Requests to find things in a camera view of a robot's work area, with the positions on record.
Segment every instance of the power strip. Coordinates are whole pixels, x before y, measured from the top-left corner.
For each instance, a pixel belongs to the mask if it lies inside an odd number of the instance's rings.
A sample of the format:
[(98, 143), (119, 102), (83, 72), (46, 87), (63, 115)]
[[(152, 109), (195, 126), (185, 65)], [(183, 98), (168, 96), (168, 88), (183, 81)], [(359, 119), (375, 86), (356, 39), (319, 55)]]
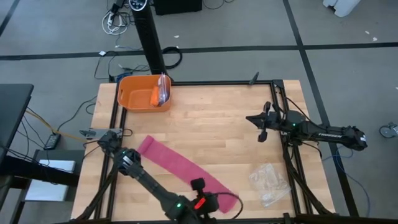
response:
[(53, 150), (58, 145), (60, 141), (61, 135), (60, 134), (51, 134), (47, 142), (45, 143), (44, 150)]

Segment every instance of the red light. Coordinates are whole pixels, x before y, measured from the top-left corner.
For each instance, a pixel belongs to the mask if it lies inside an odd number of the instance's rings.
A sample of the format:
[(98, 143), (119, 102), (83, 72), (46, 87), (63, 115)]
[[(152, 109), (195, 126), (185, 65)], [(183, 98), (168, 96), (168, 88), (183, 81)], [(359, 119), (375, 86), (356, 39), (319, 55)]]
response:
[(194, 206), (196, 210), (198, 210), (204, 203), (206, 202), (206, 199), (203, 197), (199, 200), (199, 202)]

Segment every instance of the black desk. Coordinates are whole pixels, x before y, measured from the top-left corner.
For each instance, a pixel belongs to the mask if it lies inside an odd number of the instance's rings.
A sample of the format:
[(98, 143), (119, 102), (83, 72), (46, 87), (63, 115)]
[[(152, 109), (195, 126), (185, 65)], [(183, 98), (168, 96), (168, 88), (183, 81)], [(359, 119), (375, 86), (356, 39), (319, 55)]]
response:
[(0, 84), (0, 209), (10, 188), (25, 189), (29, 179), (77, 186), (79, 175), (7, 155), (33, 91), (31, 84)]
[[(32, 91), (31, 84), (0, 84), (0, 145), (10, 147)], [(0, 164), (6, 154), (0, 147)]]

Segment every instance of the plastic wrapper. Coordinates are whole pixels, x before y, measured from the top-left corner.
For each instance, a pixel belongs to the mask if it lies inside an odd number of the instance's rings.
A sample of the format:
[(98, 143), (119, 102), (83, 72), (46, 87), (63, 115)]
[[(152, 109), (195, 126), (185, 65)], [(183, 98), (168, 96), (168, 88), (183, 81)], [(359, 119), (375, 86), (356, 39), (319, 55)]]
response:
[(264, 164), (250, 176), (252, 186), (259, 192), (264, 207), (272, 205), (290, 192), (286, 180), (274, 170), (271, 164)]
[(157, 82), (159, 87), (159, 105), (164, 104), (169, 99), (165, 75), (162, 74)]

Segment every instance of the black box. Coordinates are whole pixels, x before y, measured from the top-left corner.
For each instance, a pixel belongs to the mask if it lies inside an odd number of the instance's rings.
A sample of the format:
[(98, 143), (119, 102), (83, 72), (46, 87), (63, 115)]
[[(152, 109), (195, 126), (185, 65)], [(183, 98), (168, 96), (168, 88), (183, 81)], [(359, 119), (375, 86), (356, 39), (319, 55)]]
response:
[(183, 12), (201, 11), (201, 0), (154, 0), (155, 12), (159, 16)]

